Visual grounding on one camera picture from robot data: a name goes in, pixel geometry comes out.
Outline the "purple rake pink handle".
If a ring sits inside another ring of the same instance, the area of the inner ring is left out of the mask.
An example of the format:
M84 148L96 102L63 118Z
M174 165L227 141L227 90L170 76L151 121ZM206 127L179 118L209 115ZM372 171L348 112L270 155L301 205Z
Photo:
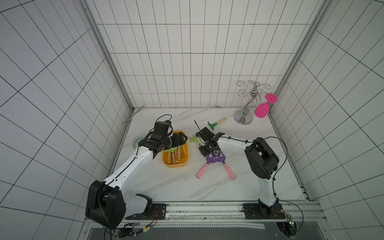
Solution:
M226 163L226 156L224 155L224 153L221 150L219 150L219 151L217 151L217 153L215 155L216 155L216 161L222 163L223 166L225 167L227 173L231 177L231 179L235 180L236 179L236 175L233 173L231 168L227 165L227 163Z
M202 177L202 175L205 173L205 171L208 168L209 164L215 163L216 161L217 161L217 157L213 153L211 153L208 156L206 156L206 164L196 174L196 177L198 179L200 179Z

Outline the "green rake wooden handle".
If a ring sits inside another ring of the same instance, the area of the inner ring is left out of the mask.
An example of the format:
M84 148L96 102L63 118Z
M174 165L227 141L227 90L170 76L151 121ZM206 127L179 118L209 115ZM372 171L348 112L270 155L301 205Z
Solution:
M171 165L172 164L172 153L171 152L167 152L167 165Z

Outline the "green fork tool wooden handle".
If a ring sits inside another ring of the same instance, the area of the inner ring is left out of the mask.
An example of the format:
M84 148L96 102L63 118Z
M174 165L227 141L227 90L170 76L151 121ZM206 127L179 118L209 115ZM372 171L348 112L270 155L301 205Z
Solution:
M183 147L180 147L180 157L183 159L185 158L185 152L183 150Z

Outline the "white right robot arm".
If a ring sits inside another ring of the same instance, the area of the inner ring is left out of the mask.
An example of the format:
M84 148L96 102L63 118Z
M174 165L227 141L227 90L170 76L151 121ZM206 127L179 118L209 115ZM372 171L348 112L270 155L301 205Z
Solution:
M210 163L219 162L226 168L231 179L236 175L226 163L223 149L244 154L248 160L252 172L259 178L259 199L255 204L255 210L248 208L251 213L258 214L261 218L270 218L273 213L279 210L279 200L276 197L274 188L273 173L278 172L279 158L268 145L265 139L239 140L224 133L214 134L208 128L203 128L196 133L196 138L202 143L199 146L200 153L206 158L207 163L198 172L200 178Z

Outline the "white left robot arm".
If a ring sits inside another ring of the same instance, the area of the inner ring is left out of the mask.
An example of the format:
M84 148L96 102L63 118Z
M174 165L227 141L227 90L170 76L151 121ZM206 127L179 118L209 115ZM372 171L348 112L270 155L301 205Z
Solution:
M187 136L174 133L172 122L157 121L154 128L138 143L126 162L103 181L94 181L88 192L86 218L114 230L128 217L150 218L152 199L143 194L132 194L129 183L140 168L165 150L177 148L187 142Z

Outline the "dark green small rake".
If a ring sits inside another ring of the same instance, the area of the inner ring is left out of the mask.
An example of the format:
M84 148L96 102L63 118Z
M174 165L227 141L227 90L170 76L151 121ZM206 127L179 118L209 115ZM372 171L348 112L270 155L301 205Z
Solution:
M218 120L218 121L216 121L214 123L208 122L208 126L211 128L211 130L214 130L215 126L217 126L218 124L220 124L220 123L222 123L222 122L224 122L226 120L227 120L227 118L222 118L222 119L220 119L220 120Z

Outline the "yellow plastic storage box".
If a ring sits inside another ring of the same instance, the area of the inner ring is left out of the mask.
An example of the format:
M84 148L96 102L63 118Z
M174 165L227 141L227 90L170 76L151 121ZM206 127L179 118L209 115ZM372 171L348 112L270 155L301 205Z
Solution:
M183 159L180 157L180 147L183 147L183 150L185 152L185 158L183 158ZM162 151L162 160L163 160L163 164L165 166L167 166L168 168L177 168L177 167L183 167L188 163L188 160L189 160L188 143L185 142L180 147L177 147L178 149L176 150L176 152L177 152L178 156L177 156L176 164L174 164L174 165L173 164L167 165L167 153L165 151Z

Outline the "blue yellow patterned plate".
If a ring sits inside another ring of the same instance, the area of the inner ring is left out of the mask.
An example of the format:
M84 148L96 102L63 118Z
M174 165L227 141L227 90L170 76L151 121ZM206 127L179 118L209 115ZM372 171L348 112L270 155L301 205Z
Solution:
M139 135L139 136L136 136L133 140L132 140L132 148L135 150L138 145L139 145L139 142L141 140L143 140L145 138L145 135Z

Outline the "silver wine glass rack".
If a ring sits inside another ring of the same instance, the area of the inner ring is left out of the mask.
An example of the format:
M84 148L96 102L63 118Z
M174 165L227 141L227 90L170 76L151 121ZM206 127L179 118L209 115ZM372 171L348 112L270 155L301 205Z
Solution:
M267 90L271 90L272 87L269 84L261 84L257 81L238 81L237 86L243 88L238 91L238 96L246 99L247 103L234 113L234 120L242 126L247 126L253 121L249 105L258 105L262 101L260 94L267 94Z

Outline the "pink plastic wine glass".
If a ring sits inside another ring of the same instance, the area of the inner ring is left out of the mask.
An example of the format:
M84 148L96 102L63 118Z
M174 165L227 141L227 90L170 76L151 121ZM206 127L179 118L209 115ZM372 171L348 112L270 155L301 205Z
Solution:
M270 104L276 103L278 101L278 97L274 94L266 94L265 99L267 102L260 104L254 111L255 116L260 119L267 116L270 111Z

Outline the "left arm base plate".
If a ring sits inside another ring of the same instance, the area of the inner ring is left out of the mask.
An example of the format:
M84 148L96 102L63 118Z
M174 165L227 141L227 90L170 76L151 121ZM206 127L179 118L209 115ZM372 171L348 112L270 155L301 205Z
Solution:
M167 204L152 204L146 207L145 211L141 214L135 214L125 217L125 220L164 220L167 213Z

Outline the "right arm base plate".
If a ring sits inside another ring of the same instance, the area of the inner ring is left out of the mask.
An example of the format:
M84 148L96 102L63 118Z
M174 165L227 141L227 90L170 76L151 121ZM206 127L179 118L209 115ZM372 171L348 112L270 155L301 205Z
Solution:
M242 212L247 220L284 220L282 205L276 202L271 207L263 203L243 204Z

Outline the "aluminium front rail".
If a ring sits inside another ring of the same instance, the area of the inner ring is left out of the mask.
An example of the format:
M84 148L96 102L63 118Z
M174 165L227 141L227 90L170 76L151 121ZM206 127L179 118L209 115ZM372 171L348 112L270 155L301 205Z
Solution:
M300 221L321 221L326 218L324 211L317 202L308 201L280 201L282 212L286 215L284 220L247 220L242 212L243 204L251 204L256 202L168 202L167 213L163 222L300 222ZM97 223L116 228L125 222L138 222L142 220L125 220L125 216L121 210L116 213L107 211L101 214Z

